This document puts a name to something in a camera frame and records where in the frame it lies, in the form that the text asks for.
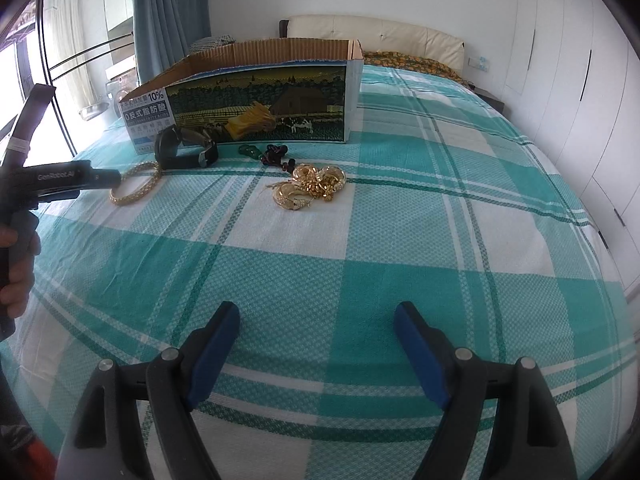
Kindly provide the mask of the person's left hand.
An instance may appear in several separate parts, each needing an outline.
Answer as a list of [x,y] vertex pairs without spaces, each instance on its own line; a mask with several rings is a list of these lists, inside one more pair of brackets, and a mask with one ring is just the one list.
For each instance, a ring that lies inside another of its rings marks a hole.
[[6,309],[6,315],[12,320],[22,316],[26,310],[29,294],[35,283],[35,258],[40,254],[40,250],[40,237],[34,233],[24,257],[10,267],[9,284],[1,289],[1,304]]

